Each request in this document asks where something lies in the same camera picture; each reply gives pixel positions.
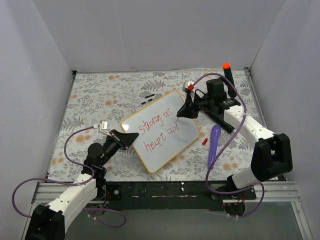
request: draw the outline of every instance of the wall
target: wall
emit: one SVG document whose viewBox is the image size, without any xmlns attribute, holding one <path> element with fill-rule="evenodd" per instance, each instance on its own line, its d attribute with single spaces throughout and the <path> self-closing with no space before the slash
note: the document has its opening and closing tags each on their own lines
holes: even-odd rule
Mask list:
<svg viewBox="0 0 320 240">
<path fill-rule="evenodd" d="M 0 239 L 17 240 L 27 219 L 11 204 L 14 188 L 45 177 L 71 71 L 32 0 L 0 1 Z M 36 182 L 18 207 L 29 213 Z"/>
<path fill-rule="evenodd" d="M 33 0 L 72 70 L 252 65 L 285 0 Z"/>
<path fill-rule="evenodd" d="M 291 140 L 293 172 L 314 239 L 320 239 L 320 1 L 286 0 L 252 65 L 268 127 Z"/>
</svg>

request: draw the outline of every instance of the purple cable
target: purple cable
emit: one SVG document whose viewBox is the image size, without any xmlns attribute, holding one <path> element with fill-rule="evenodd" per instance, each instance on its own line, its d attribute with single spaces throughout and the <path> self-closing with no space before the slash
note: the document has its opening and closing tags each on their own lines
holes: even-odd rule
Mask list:
<svg viewBox="0 0 320 240">
<path fill-rule="evenodd" d="M 240 99 L 240 102 L 242 103 L 243 105 L 243 112 L 244 112 L 244 115 L 242 117 L 242 121 L 239 125 L 239 127 L 236 129 L 236 131 L 232 134 L 232 136 L 230 137 L 230 139 L 226 142 L 226 144 L 222 147 L 222 149 L 219 151 L 219 153 L 215 156 L 214 160 L 212 161 L 212 163 L 210 164 L 210 166 L 208 167 L 208 171 L 206 172 L 206 175 L 205 175 L 205 185 L 207 186 L 207 188 L 214 194 L 220 194 L 220 195 L 233 195 L 233 194 L 239 194 L 239 193 L 242 193 L 242 192 L 245 192 L 247 190 L 250 190 L 253 185 L 250 185 L 250 186 L 247 186 L 245 188 L 242 188 L 240 190 L 236 190 L 236 191 L 228 191 L 228 192 L 223 192 L 223 191 L 216 191 L 214 189 L 212 189 L 210 186 L 209 186 L 209 182 L 208 182 L 208 178 L 209 178 L 209 174 L 210 174 L 210 171 L 213 169 L 217 159 L 220 157 L 220 155 L 223 153 L 223 151 L 227 148 L 227 146 L 232 142 L 232 140 L 236 137 L 236 135 L 240 132 L 242 126 L 244 125 L 245 121 L 246 121 L 246 114 L 247 114 L 247 106 L 246 106 L 246 103 L 244 102 L 244 100 L 242 99 L 242 97 L 240 96 L 240 94 L 238 93 L 237 89 L 231 84 L 231 82 L 223 75 L 219 74 L 219 73 L 215 73 L 215 72 L 210 72 L 210 73 L 207 73 L 207 74 L 204 74 L 203 76 L 201 76 L 198 80 L 196 80 L 194 82 L 193 85 L 196 85 L 201 79 L 207 77 L 207 76 L 210 76 L 210 75 L 216 75 L 216 76 L 219 76 L 221 78 L 223 78 L 223 80 L 225 80 L 230 86 L 231 88 L 235 91 L 236 95 L 239 97 Z M 251 211 L 251 212 L 248 212 L 242 216 L 239 216 L 239 217 L 246 217 L 246 216 L 249 216 L 251 215 L 252 213 L 254 213 L 258 207 L 261 205 L 263 199 L 264 199 L 264 196 L 265 196 L 265 188 L 263 186 L 263 184 L 260 182 L 260 185 L 262 187 L 262 196 L 261 196 L 261 199 L 259 201 L 259 203 L 257 204 L 257 206 Z"/>
<path fill-rule="evenodd" d="M 107 226 L 109 226 L 111 228 L 114 228 L 114 229 L 122 227 L 127 222 L 126 215 L 123 212 L 120 212 L 120 211 L 116 211 L 116 210 L 112 210 L 112 209 L 106 209 L 106 208 L 84 208 L 83 211 L 103 211 L 103 212 L 111 212 L 111 213 L 120 214 L 123 217 L 123 223 L 121 223 L 120 225 L 112 225 L 110 223 L 105 222 L 104 220 L 102 220 L 99 217 L 90 216 L 92 218 L 95 218 L 99 222 L 101 222 L 101 223 L 103 223 L 103 224 L 105 224 L 105 225 L 107 225 Z"/>
<path fill-rule="evenodd" d="M 85 180 L 85 181 L 82 181 L 82 182 L 79 182 L 79 183 L 67 183 L 67 182 L 63 182 L 63 181 L 56 181 L 56 180 L 47 179 L 47 178 L 44 178 L 44 177 L 33 177 L 33 178 L 29 178 L 29 179 L 27 179 L 27 180 L 24 180 L 24 181 L 21 182 L 18 186 L 16 186 L 16 188 L 14 189 L 14 191 L 13 191 L 13 193 L 12 193 L 12 197 L 11 197 L 12 206 L 13 206 L 14 210 L 15 210 L 18 214 L 20 214 L 21 216 L 26 217 L 26 218 L 31 218 L 30 215 L 25 214 L 25 213 L 23 213 L 22 211 L 20 211 L 20 210 L 18 209 L 17 205 L 16 205 L 16 202 L 15 202 L 15 196 L 16 196 L 17 190 L 18 190 L 23 184 L 25 184 L 25 183 L 28 183 L 28 182 L 31 182 L 31 181 L 44 181 L 44 182 L 48 182 L 48 183 L 61 184 L 61 185 L 71 186 L 71 187 L 72 187 L 72 186 L 78 186 L 78 184 L 80 184 L 80 185 L 86 184 L 86 183 L 90 182 L 90 181 L 94 178 L 95 171 L 94 171 L 91 167 L 89 167 L 88 165 L 85 165 L 85 164 L 76 162 L 76 161 L 70 159 L 70 158 L 68 157 L 68 155 L 67 155 L 67 145 L 68 145 L 69 140 L 70 140 L 74 135 L 76 135 L 76 134 L 78 134 L 78 133 L 80 133 L 80 132 L 89 130 L 89 129 L 93 129 L 93 128 L 94 128 L 93 126 L 90 126 L 90 127 L 87 127 L 87 128 L 84 128 L 84 129 L 81 129 L 81 130 L 79 130 L 79 131 L 76 131 L 76 132 L 72 133 L 72 134 L 67 138 L 67 140 L 65 141 L 64 149 L 63 149 L 63 150 L 64 150 L 64 155 L 65 155 L 66 159 L 68 159 L 68 160 L 69 160 L 70 162 L 72 162 L 73 164 L 76 164 L 76 165 L 79 165 L 79 166 L 86 167 L 86 168 L 90 169 L 91 172 L 92 172 L 91 177 L 90 177 L 88 180 Z M 85 209 L 94 210 L 95 208 L 84 208 L 83 210 L 85 210 Z M 126 223 L 127 219 L 126 219 L 126 215 L 124 215 L 124 213 L 122 213 L 122 212 L 120 212 L 120 211 L 112 210 L 112 209 L 106 209 L 106 210 L 109 211 L 109 212 L 114 212 L 114 213 L 118 213 L 118 214 L 122 215 L 122 216 L 124 217 L 124 222 L 123 222 L 121 225 L 119 225 L 119 226 L 114 226 L 114 225 L 110 225 L 110 224 L 106 223 L 106 222 L 103 221 L 102 219 L 98 219 L 98 218 L 96 218 L 96 219 L 99 220 L 100 222 L 106 224 L 107 226 L 112 227 L 112 228 L 122 227 L 122 226 Z"/>
</svg>

